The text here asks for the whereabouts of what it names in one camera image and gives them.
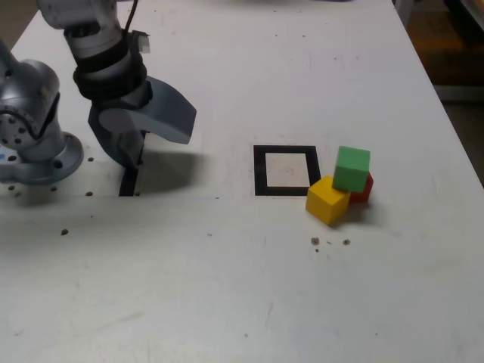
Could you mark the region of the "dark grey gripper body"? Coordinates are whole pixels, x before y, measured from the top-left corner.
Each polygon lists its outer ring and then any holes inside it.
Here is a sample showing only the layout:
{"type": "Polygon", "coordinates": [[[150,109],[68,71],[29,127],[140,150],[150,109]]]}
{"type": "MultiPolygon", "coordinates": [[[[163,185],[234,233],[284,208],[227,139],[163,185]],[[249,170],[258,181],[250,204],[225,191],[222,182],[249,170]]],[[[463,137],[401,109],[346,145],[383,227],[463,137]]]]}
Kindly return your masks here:
{"type": "Polygon", "coordinates": [[[99,112],[118,109],[140,110],[150,102],[152,96],[153,92],[149,80],[144,80],[140,85],[131,88],[126,85],[111,87],[96,103],[96,109],[99,112]]]}

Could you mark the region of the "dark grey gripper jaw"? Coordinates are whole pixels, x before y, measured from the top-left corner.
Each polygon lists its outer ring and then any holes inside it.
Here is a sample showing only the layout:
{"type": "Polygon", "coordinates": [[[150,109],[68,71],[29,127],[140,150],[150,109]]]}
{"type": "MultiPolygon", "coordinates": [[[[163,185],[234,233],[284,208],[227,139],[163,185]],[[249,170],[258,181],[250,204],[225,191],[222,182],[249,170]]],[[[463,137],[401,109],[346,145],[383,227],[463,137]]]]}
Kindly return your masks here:
{"type": "Polygon", "coordinates": [[[91,106],[88,124],[104,152],[126,169],[137,169],[144,148],[145,132],[135,130],[114,133],[106,130],[99,119],[100,110],[91,106]]]}

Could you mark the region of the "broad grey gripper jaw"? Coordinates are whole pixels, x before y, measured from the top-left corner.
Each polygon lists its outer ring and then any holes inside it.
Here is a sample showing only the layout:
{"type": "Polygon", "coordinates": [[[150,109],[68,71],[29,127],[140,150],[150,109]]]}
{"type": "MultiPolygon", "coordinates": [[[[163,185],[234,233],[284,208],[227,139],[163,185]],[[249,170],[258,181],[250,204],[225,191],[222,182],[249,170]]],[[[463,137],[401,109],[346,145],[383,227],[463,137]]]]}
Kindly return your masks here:
{"type": "Polygon", "coordinates": [[[175,88],[158,79],[147,77],[153,96],[140,110],[104,110],[100,124],[114,133],[145,131],[167,141],[188,144],[197,115],[195,107],[175,88]]]}

